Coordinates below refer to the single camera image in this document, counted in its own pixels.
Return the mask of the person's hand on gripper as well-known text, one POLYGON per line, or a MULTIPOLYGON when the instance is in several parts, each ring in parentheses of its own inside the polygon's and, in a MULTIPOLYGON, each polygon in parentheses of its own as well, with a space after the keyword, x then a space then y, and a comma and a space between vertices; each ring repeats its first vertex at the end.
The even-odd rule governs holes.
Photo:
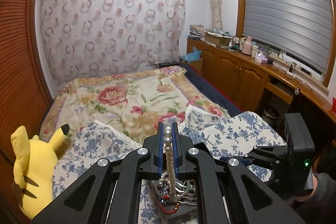
POLYGON ((306 202, 313 197, 318 186, 318 178, 314 173, 311 173, 307 178, 307 184, 302 190, 295 193, 291 205, 295 202, 306 202))

